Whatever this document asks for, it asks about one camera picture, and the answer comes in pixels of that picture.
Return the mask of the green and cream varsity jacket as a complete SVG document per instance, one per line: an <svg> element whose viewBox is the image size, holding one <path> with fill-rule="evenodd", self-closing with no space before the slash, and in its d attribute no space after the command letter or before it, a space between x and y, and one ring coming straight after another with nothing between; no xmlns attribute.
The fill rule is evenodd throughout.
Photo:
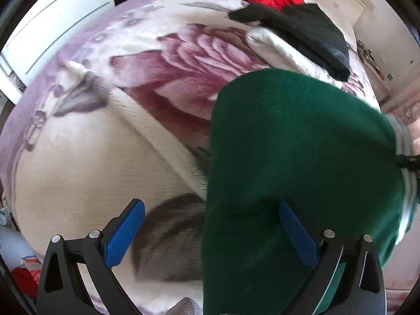
<svg viewBox="0 0 420 315"><path fill-rule="evenodd" d="M298 73L264 69L219 92L201 259L205 314L280 314L310 276L279 218L291 200L319 232L370 235L386 265L410 229L408 127Z"/></svg>

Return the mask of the red patterned box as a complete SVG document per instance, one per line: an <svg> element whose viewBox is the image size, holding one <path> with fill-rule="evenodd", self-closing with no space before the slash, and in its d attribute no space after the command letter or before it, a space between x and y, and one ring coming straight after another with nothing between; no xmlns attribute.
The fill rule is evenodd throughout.
<svg viewBox="0 0 420 315"><path fill-rule="evenodd" d="M12 270L11 275L21 292L31 299L38 296L42 263L36 257L23 258L22 265Z"/></svg>

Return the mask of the clutter on floor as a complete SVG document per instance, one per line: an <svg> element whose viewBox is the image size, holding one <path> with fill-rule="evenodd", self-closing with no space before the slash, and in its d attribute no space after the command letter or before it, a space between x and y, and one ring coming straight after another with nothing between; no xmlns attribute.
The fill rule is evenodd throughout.
<svg viewBox="0 0 420 315"><path fill-rule="evenodd" d="M41 262L22 234L15 229L7 208L1 208L1 256L7 268L18 267L30 271L40 270Z"/></svg>

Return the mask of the floral purple plush blanket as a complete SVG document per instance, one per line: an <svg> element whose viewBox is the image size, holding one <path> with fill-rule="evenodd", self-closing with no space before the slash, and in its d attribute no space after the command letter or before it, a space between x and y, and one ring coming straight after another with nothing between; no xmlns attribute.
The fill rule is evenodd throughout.
<svg viewBox="0 0 420 315"><path fill-rule="evenodd" d="M209 126L219 91L272 67L229 19L243 0L129 0L75 35L1 132L1 183L42 259L50 239L102 229L134 198L147 215L115 276L144 314L203 302Z"/></svg>

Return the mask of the grey fuzzy garment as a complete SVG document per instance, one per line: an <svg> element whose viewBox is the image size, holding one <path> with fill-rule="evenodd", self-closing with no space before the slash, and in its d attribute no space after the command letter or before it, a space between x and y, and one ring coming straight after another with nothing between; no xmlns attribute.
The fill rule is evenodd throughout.
<svg viewBox="0 0 420 315"><path fill-rule="evenodd" d="M300 73L337 88L345 84L345 80L332 77L325 68L304 56L268 28L256 27L249 30L246 33L246 43L256 55L274 68Z"/></svg>

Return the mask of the black garment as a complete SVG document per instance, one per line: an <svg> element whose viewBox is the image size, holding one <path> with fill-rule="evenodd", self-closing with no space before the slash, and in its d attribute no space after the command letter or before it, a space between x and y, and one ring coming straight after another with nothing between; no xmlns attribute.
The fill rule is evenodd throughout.
<svg viewBox="0 0 420 315"><path fill-rule="evenodd" d="M289 5L278 10L251 2L243 9L229 12L229 19L241 23L258 21L332 78L348 81L351 67L345 37L318 4Z"/></svg>

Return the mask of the white wardrobe cabinet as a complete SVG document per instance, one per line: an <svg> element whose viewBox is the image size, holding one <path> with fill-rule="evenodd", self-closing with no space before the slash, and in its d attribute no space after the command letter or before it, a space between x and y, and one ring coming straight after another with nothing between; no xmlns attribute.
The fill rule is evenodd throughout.
<svg viewBox="0 0 420 315"><path fill-rule="evenodd" d="M114 0L11 0L1 16L1 92L13 104L50 58Z"/></svg>

